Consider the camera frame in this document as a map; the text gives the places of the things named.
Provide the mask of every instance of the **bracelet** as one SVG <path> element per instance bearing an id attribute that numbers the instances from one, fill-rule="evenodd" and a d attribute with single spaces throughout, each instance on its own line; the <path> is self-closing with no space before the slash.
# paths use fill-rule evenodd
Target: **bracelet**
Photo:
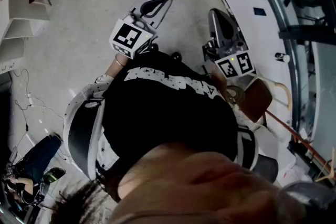
<path id="1" fill-rule="evenodd" d="M 117 55 L 115 55 L 114 59 L 116 60 L 117 64 L 120 65 L 121 67 L 125 67 L 124 65 L 122 65 L 118 60 L 117 60 Z"/>

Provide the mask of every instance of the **black t-shirt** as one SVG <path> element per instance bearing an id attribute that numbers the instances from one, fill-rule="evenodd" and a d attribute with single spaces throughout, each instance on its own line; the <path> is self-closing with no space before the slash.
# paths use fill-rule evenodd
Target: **black t-shirt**
<path id="1" fill-rule="evenodd" d="M 230 106 L 206 76 L 166 54 L 137 56 L 104 97 L 104 133 L 120 157 L 112 168 L 115 188 L 136 161 L 163 143 L 236 157 L 238 127 Z"/>

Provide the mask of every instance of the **wooden stick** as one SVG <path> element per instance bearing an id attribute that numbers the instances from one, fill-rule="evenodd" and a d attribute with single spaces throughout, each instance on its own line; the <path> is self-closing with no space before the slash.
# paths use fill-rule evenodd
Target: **wooden stick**
<path id="1" fill-rule="evenodd" d="M 303 138 L 294 130 L 292 130 L 286 123 L 284 123 L 282 120 L 278 119 L 275 115 L 273 115 L 271 112 L 266 110 L 266 113 L 269 114 L 273 119 L 275 119 L 277 122 L 279 122 L 283 127 L 285 127 L 294 138 L 299 140 L 308 150 L 310 150 L 313 154 L 313 156 L 323 165 L 326 163 L 326 161 L 322 158 L 322 156 L 314 149 L 312 148 L 309 143 L 307 143 Z M 330 167 L 330 165 L 326 164 L 326 169 L 331 173 L 332 170 L 334 170 L 334 167 Z"/>

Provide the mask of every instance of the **concrete floor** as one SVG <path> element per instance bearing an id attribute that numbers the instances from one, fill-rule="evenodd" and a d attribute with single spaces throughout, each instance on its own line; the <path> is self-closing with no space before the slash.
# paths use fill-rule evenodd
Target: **concrete floor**
<path id="1" fill-rule="evenodd" d="M 69 101 L 84 86 L 103 74 L 114 59 L 115 52 L 109 45 L 109 37 L 118 18 L 123 18 L 136 0 L 51 0 L 50 23 L 38 37 L 29 38 L 22 69 L 29 72 L 28 91 L 45 105 L 63 116 Z M 180 51 L 183 62 L 197 69 L 203 61 L 202 48 L 209 39 L 207 14 L 211 8 L 225 10 L 221 0 L 173 0 L 164 21 L 158 29 L 157 43 L 167 53 Z M 14 100 L 25 108 L 27 74 L 13 76 L 13 121 L 11 148 L 25 134 L 25 120 Z M 41 101 L 33 99 L 34 104 Z M 33 142 L 40 141 L 49 133 L 62 135 L 62 120 L 53 111 L 41 107 L 25 111 L 29 126 L 28 134 Z M 18 147 L 21 156 L 32 147 L 26 137 Z M 61 151 L 67 155 L 64 146 Z M 66 175 L 55 183 L 46 204 L 51 205 L 58 190 L 72 189 L 86 177 L 73 165 L 63 160 L 61 152 L 52 160 L 51 167 L 67 170 Z M 48 222 L 50 211 L 39 220 Z"/>

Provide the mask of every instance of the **sitting person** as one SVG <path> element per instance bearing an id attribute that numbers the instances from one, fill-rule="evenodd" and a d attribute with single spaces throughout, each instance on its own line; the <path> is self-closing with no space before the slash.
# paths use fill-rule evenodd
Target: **sitting person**
<path id="1" fill-rule="evenodd" d="M 53 133 L 37 143 L 15 166 L 17 174 L 8 178 L 7 187 L 19 203 L 32 204 L 39 191 L 44 172 L 62 144 Z"/>

